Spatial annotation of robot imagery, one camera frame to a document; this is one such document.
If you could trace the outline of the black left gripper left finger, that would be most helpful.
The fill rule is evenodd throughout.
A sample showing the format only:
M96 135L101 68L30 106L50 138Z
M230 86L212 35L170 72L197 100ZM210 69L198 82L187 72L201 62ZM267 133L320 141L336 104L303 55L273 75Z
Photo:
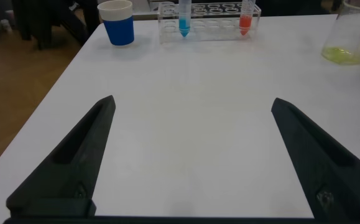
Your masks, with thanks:
M113 96L97 101L7 198L12 217L91 217L99 168L116 109Z

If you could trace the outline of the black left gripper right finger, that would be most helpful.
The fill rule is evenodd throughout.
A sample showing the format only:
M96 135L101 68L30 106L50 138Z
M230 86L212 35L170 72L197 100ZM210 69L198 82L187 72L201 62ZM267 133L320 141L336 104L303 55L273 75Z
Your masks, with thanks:
M288 101L271 112L315 219L360 220L360 160Z

